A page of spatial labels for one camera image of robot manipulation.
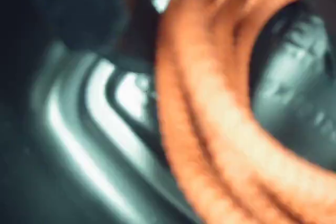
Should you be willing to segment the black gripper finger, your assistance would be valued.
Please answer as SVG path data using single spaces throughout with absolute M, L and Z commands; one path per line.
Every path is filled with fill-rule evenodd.
M 251 96 L 284 84 L 335 82 L 335 54 L 323 20 L 303 1 L 278 11 L 260 33 L 251 59 Z
M 112 60 L 152 63 L 158 13 L 151 0 L 32 0 L 65 45 Z

